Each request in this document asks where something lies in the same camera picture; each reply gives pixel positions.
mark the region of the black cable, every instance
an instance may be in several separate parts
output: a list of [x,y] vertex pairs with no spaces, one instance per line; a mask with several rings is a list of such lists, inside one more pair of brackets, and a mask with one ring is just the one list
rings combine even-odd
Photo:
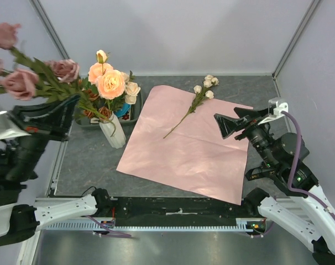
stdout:
[[86,189],[86,191],[84,191],[80,196],[81,197],[83,197],[83,195],[86,193],[86,192],[88,192],[88,190],[90,190],[91,188],[94,188],[94,189],[96,189],[96,187],[95,186],[90,186],[89,188],[87,188]]

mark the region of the vase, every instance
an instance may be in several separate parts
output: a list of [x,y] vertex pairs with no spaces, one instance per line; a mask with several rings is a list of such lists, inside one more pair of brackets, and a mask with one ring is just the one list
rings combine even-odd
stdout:
[[111,114],[109,120],[111,123],[100,123],[100,128],[110,145],[116,149],[124,146],[126,138],[122,126],[115,114]]

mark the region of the single flower stem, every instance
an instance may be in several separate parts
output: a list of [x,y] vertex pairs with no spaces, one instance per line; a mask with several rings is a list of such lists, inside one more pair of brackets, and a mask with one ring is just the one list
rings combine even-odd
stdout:
[[178,127],[178,126],[181,124],[181,122],[182,122],[182,121],[183,121],[189,114],[191,114],[191,113],[190,113],[190,112],[187,112],[186,115],[180,120],[180,122],[179,122],[175,127],[173,127],[173,128],[171,129],[171,131],[170,131],[167,135],[164,136],[163,139],[165,139],[169,134],[171,134],[172,131],[175,130],[175,128]]

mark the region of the pink wrapping paper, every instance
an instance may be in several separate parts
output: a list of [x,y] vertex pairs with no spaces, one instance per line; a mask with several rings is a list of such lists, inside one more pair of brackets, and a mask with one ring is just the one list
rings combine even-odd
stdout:
[[186,114],[193,97],[174,87],[154,87],[117,170],[240,205],[248,140],[236,141],[235,135],[223,140],[213,115],[237,118],[234,107],[251,107],[206,100],[163,139]]

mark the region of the ribbed white vase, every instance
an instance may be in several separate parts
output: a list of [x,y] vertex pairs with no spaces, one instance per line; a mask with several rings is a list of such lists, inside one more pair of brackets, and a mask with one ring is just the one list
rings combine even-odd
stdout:
[[114,126],[112,123],[99,123],[100,128],[112,147],[116,149],[121,148],[124,146],[126,141],[121,123],[119,123],[117,116],[113,113],[111,114],[109,119],[116,126],[116,131],[114,132],[114,135],[112,135],[114,131]]

